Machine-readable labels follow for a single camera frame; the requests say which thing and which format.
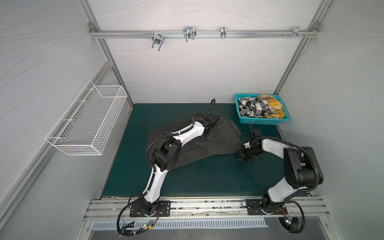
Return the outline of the metal bracket right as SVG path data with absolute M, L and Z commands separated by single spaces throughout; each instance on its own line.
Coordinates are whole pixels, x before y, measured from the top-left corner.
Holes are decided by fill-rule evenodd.
M 308 34 L 301 33 L 299 27 L 294 28 L 293 31 L 290 34 L 287 34 L 287 35 L 286 34 L 282 34 L 282 36 L 284 38 L 291 38 L 291 39 L 295 39 L 295 38 L 304 39 L 304 38 L 308 38 L 309 37 Z

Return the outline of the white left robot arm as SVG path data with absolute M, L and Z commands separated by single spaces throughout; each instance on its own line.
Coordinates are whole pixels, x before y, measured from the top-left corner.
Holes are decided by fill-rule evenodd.
M 149 145 L 146 154 L 152 170 L 146 188 L 138 200 L 145 215 L 152 216 L 156 212 L 162 185 L 171 167 L 177 163 L 182 147 L 208 134 L 218 120 L 217 115 L 208 112 L 203 117 L 192 118 L 189 125 L 178 131 L 162 133 Z

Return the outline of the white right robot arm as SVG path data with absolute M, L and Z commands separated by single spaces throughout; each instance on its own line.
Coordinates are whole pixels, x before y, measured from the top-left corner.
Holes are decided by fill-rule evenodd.
M 243 144 L 238 160 L 252 163 L 256 156 L 264 153 L 282 159 L 284 167 L 284 177 L 256 203 L 266 215 L 273 214 L 299 193 L 313 191 L 324 182 L 313 148 L 263 136 L 259 130 L 250 130 L 250 140 Z

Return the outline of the metal clamp hook left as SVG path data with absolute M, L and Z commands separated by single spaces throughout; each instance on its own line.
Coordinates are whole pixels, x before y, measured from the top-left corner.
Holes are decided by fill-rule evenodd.
M 152 36 L 152 49 L 155 47 L 155 45 L 158 46 L 158 51 L 161 50 L 161 47 L 163 45 L 163 42 L 164 42 L 164 36 L 162 33 L 159 33 L 158 31 L 156 31 L 153 36 Z

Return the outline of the metal clamp hook middle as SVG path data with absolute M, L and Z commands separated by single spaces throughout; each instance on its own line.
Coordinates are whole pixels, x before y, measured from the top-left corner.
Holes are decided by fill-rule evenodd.
M 186 40 L 186 42 L 189 41 L 189 39 L 194 40 L 197 32 L 195 27 L 186 27 L 183 29 L 183 35 Z

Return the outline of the white vent grille strip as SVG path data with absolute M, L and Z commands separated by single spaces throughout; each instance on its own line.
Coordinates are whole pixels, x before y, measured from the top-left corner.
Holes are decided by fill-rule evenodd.
M 144 227 L 151 220 L 123 220 L 121 228 L 134 223 L 136 230 Z M 268 228 L 264 218 L 223 218 L 223 219 L 160 219 L 153 226 L 154 230 L 178 230 L 178 229 L 249 229 Z M 93 231 L 114 231 L 117 230 L 116 221 L 94 221 Z

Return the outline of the metal clamp hook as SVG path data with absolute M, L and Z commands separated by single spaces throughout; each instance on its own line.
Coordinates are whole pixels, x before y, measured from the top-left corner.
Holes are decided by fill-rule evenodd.
M 153 36 L 152 36 L 152 49 L 155 47 L 155 45 L 158 46 L 158 51 L 161 50 L 161 47 L 163 45 L 163 42 L 164 42 L 164 36 L 162 33 L 159 33 L 158 31 L 156 31 Z
M 186 27 L 183 29 L 183 35 L 186 40 L 186 42 L 189 41 L 189 39 L 194 40 L 197 32 L 195 27 Z

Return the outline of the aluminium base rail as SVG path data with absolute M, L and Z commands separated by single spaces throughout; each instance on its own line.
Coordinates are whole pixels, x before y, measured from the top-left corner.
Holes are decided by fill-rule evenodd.
M 250 218 L 248 212 L 261 197 L 161 197 L 169 201 L 170 219 Z M 330 212 L 321 197 L 296 197 L 306 217 L 328 217 Z M 91 200 L 84 220 L 116 220 L 129 198 Z

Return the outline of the dark grey pinstriped shirt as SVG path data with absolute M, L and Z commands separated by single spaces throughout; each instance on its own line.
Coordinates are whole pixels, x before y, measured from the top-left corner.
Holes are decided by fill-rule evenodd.
M 202 116 L 203 114 L 201 113 L 195 113 L 172 125 L 149 131 L 146 149 L 155 139 L 164 133 L 175 132 L 185 128 L 192 123 L 192 118 Z M 243 145 L 240 139 L 241 135 L 242 133 L 234 121 L 219 116 L 217 123 L 207 137 L 195 138 L 181 148 L 179 159 L 170 170 L 181 168 L 213 155 L 237 153 Z

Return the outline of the black white checkered shirt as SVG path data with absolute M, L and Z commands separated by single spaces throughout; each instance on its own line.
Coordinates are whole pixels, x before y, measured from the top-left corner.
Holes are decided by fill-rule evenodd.
M 244 118 L 266 118 L 269 107 L 268 102 L 257 97 L 245 97 L 238 99 L 238 110 Z

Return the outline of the teal plastic laundry basket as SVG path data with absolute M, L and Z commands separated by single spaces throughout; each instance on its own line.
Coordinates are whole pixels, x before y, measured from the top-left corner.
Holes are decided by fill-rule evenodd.
M 268 119 L 268 118 L 244 118 L 240 116 L 239 110 L 238 110 L 238 99 L 239 98 L 245 98 L 245 97 L 258 97 L 261 94 L 236 94 L 235 96 L 235 103 L 237 108 L 237 113 L 240 119 L 240 123 L 242 124 L 253 124 L 253 125 L 270 125 L 270 126 L 277 126 L 282 122 L 287 122 L 290 120 L 290 116 L 288 114 L 288 110 L 283 102 L 283 100 L 277 96 L 277 95 L 271 95 L 273 97 L 276 97 L 284 106 L 286 117 L 284 119 Z

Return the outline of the yellow plaid shirt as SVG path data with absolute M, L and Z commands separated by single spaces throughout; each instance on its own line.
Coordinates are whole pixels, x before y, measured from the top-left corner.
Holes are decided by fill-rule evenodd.
M 266 118 L 268 119 L 284 119 L 286 117 L 286 112 L 283 104 L 276 98 L 271 95 L 261 94 L 258 96 L 258 99 L 266 101 L 268 104 L 268 111 Z

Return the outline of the aluminium horizontal rail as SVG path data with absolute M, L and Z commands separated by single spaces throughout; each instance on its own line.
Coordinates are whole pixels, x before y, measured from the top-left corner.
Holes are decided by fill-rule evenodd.
M 284 38 L 282 34 L 290 34 L 293 30 L 229 30 L 225 39 L 260 39 L 260 38 Z M 151 39 L 156 31 L 96 31 L 90 33 L 93 39 Z M 158 30 L 165 39 L 183 39 L 182 30 Z M 219 30 L 196 30 L 195 39 L 221 39 Z M 300 30 L 308 34 L 309 38 L 317 38 L 321 32 Z

